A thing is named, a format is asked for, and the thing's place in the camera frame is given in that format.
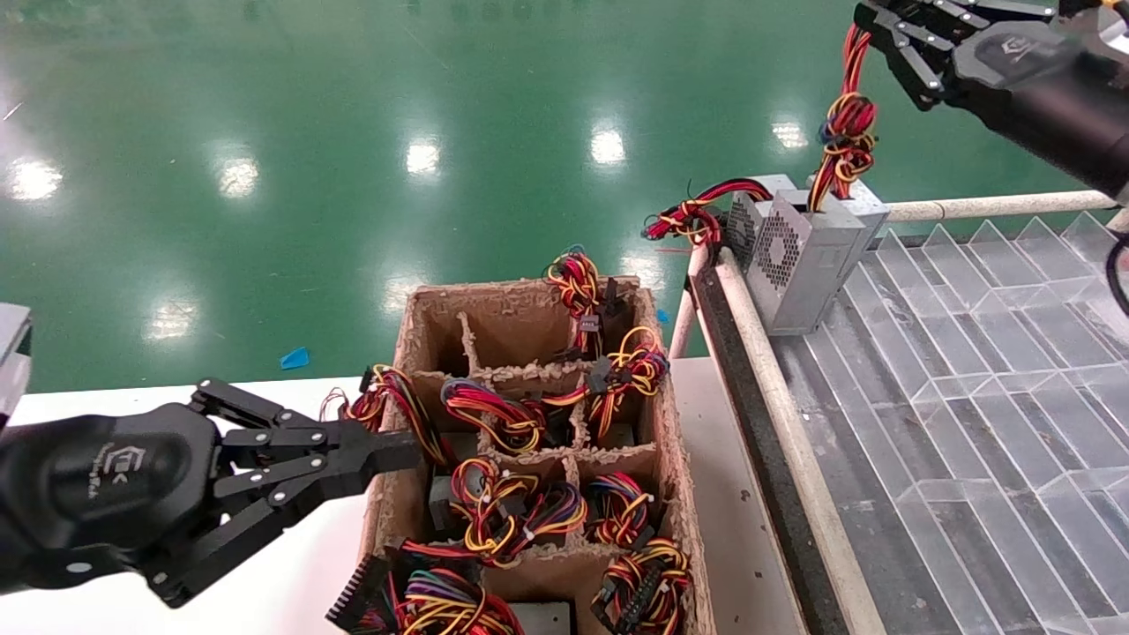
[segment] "black wire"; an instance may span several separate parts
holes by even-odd
[[[1121,312],[1129,315],[1129,297],[1126,297],[1126,289],[1121,286],[1121,279],[1118,277],[1118,260],[1121,260],[1121,254],[1127,247],[1129,247],[1129,233],[1120,234],[1117,244],[1110,250],[1109,258],[1105,259],[1105,281],[1109,282],[1110,293],[1113,294],[1113,299],[1117,301]]]

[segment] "black robotic arm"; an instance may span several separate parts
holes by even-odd
[[[1076,0],[1064,11],[1084,19],[1100,5]],[[855,11],[919,108],[966,110],[1129,205],[1129,71],[1052,28],[1062,19],[1010,0],[864,0]]]
[[[244,428],[220,437],[209,416]],[[187,405],[12,427],[0,435],[0,594],[132,571],[181,607],[323,502],[420,460],[411,433],[318,423],[218,380]]]

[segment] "wire harness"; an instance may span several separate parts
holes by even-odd
[[[535,452],[546,438],[545,410],[532,399],[509,399],[478,382],[452,377],[444,382],[439,400],[447,412],[485,432],[507,454]]]
[[[648,217],[644,223],[642,237],[648,241],[660,241],[672,234],[685,236],[692,245],[720,245],[721,223],[710,214],[708,206],[725,194],[749,192],[754,201],[767,201],[772,198],[760,182],[752,179],[730,179],[714,185],[693,199],[667,208]]]
[[[639,341],[629,351],[631,338],[637,333]],[[618,353],[596,360],[585,385],[566,394],[546,395],[542,400],[550,406],[566,407],[589,399],[588,423],[596,425],[596,441],[599,442],[611,429],[623,399],[632,391],[654,397],[669,369],[671,364],[655,331],[636,327],[623,337]]]
[[[673,540],[654,538],[612,560],[592,612],[614,635],[674,635],[683,621],[689,568]]]
[[[588,528],[592,539],[630,549],[655,537],[649,522],[655,496],[644,492],[629,475],[597,476],[588,484],[586,493],[595,516]]]
[[[446,469],[455,467],[457,461],[455,461],[454,451],[439,435],[439,429],[417,397],[415,388],[408,375],[392,366],[375,364],[365,369],[359,390],[360,397],[351,403],[349,397],[340,388],[330,391],[330,394],[322,400],[321,420],[326,420],[333,402],[340,401],[336,409],[339,419],[358,420],[369,432],[376,433],[380,428],[384,408],[392,401],[408,418],[408,423],[423,447],[428,461]]]
[[[401,635],[525,635],[505,600],[446,568],[413,572],[396,614]]]
[[[542,482],[536,475],[501,470],[482,458],[460,463],[450,488],[457,499],[452,508],[467,522],[461,543],[405,541],[404,550],[436,558],[476,558],[484,566],[509,568],[539,538],[579,530],[588,515],[588,504],[575,486]]]
[[[843,82],[839,98],[828,110],[820,128],[823,159],[815,171],[807,210],[821,211],[828,193],[850,197],[850,185],[874,166],[874,122],[878,107],[858,92],[863,61],[870,47],[870,34],[851,25],[843,44]]]
[[[607,319],[622,304],[616,298],[615,278],[607,280],[607,288],[601,294],[599,270],[580,245],[572,245],[557,256],[545,269],[544,278],[560,292],[561,304],[572,319],[571,346],[558,357],[595,359],[603,355]]]

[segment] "green floor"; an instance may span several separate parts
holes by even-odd
[[[34,307],[35,391],[357,374],[391,356],[414,286],[536,277],[571,243],[673,314],[686,256],[642,241],[644,217],[689,179],[809,172],[819,149],[796,141],[838,89],[851,12],[8,6],[0,298]],[[868,182],[887,200],[1078,186],[968,115],[919,114],[878,59],[863,84],[883,108]],[[299,346],[310,365],[281,372]]]

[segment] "silver power supply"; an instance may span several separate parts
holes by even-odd
[[[852,198],[829,197],[821,214],[807,214],[807,191],[784,175],[756,176],[771,201],[733,197],[723,218],[753,303],[769,336],[815,331],[831,301],[877,235],[889,208],[861,183]]]

